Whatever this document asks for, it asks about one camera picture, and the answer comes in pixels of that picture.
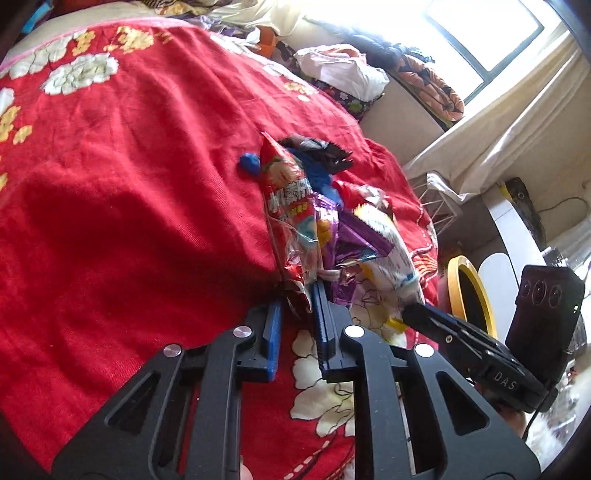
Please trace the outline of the orange bag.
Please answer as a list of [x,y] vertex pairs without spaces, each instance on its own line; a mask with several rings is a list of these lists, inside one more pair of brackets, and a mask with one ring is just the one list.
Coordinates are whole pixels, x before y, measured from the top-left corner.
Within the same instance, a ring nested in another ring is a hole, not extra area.
[[279,42],[279,36],[276,35],[276,31],[271,27],[259,26],[257,29],[259,29],[259,42],[257,43],[259,49],[257,53],[266,58],[273,57],[276,44]]

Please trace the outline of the blue small scrap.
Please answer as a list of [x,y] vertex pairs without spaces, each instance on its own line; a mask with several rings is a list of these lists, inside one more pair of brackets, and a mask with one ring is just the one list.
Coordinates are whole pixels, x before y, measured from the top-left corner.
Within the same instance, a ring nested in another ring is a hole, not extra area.
[[239,157],[238,165],[252,176],[259,177],[262,166],[259,155],[256,153],[245,153]]

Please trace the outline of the dinosaur print laundry basket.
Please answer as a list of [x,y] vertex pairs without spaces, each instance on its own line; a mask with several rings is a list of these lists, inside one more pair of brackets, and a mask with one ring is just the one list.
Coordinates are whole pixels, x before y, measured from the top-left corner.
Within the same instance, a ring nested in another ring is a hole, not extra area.
[[322,82],[321,80],[305,76],[301,74],[301,79],[307,81],[311,86],[314,86],[315,89],[325,94],[332,99],[333,102],[339,104],[349,113],[349,115],[353,116],[356,121],[360,122],[363,120],[363,117],[374,107],[374,105],[379,102],[383,97],[384,93],[378,95],[375,99],[370,101],[363,101],[352,94],[346,93],[338,88],[335,88],[328,83]]

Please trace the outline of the dark jacket on sill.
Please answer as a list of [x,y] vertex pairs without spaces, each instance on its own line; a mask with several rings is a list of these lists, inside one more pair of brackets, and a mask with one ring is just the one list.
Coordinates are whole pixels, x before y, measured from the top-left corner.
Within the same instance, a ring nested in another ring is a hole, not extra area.
[[392,43],[380,35],[331,23],[321,22],[320,26],[365,54],[368,63],[374,67],[394,70],[397,69],[398,63],[407,57],[423,63],[435,62],[432,56],[425,55],[418,47],[410,47],[404,43]]

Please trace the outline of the cream curtain right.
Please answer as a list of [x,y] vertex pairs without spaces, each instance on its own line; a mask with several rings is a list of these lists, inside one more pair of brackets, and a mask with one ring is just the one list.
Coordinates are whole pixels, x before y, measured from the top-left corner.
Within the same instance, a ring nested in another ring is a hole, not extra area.
[[535,68],[419,153],[405,174],[441,175],[460,202],[485,192],[534,146],[589,74],[574,36],[562,33]]

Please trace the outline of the black blue wrapper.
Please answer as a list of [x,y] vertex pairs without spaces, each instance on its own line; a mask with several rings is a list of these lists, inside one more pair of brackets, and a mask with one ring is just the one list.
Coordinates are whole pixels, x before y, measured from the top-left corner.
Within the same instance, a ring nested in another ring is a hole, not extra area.
[[352,152],[331,141],[294,134],[280,145],[300,160],[312,190],[325,197],[335,197],[332,177],[353,167]]

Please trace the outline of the purple snack wrapper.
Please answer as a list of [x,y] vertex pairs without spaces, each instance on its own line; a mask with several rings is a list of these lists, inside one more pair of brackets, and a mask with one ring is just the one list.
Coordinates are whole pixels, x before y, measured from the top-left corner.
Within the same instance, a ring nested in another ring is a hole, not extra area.
[[328,298],[349,306],[363,263],[386,257],[394,244],[352,210],[315,193],[315,220],[320,242],[318,278],[327,284]]

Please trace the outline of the white vanity desk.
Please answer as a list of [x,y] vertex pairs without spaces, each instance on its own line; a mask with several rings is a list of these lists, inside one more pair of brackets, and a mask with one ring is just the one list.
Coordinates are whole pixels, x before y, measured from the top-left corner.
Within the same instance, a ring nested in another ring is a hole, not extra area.
[[545,261],[531,232],[500,186],[482,195],[492,218],[493,239],[482,249],[484,259],[479,275],[490,301],[496,323],[496,336],[506,340],[515,311],[523,269],[544,265]]

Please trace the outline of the white clothes in basket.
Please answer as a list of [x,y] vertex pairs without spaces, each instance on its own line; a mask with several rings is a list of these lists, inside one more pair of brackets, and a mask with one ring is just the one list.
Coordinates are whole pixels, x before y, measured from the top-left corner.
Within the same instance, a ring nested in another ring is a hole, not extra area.
[[366,55],[349,44],[301,48],[294,53],[305,76],[352,95],[363,102],[380,97],[390,83],[388,74],[370,65]]

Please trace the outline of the white yellow snack wrapper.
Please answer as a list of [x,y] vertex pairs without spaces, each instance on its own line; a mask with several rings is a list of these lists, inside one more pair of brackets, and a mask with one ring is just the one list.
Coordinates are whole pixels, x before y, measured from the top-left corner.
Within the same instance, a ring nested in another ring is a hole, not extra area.
[[424,304],[418,271],[394,220],[369,203],[356,207],[353,214],[389,244],[387,254],[363,264],[383,300],[396,308]]

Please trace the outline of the yellow rimmed black trash bin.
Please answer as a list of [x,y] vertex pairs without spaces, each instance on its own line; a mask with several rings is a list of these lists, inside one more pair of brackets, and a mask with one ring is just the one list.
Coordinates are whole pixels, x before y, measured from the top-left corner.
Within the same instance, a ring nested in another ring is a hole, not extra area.
[[478,271],[464,255],[447,265],[447,287],[451,312],[493,338],[498,338],[492,304]]

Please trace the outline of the orange patterned folded quilt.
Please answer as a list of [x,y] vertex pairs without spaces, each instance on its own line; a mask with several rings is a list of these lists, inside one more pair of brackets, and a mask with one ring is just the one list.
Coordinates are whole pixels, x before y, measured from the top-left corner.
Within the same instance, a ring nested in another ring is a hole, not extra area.
[[463,119],[464,101],[425,62],[403,54],[394,70],[397,78],[446,126]]

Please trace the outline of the red snack wrapper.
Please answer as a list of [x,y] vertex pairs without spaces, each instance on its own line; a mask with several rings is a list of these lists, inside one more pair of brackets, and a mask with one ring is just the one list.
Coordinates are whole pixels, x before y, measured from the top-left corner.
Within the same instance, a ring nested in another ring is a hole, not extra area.
[[310,315],[308,287],[321,264],[314,191],[301,161],[270,134],[262,137],[259,185],[281,288],[294,313]]

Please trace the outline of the red floral blanket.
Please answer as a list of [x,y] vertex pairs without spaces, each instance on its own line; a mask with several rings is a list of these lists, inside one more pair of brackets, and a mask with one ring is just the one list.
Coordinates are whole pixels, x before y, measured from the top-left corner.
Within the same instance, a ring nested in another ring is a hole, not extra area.
[[197,27],[110,21],[1,75],[1,413],[43,471],[166,344],[205,344],[276,291],[263,135],[329,140],[383,190],[430,303],[430,219],[341,106]]

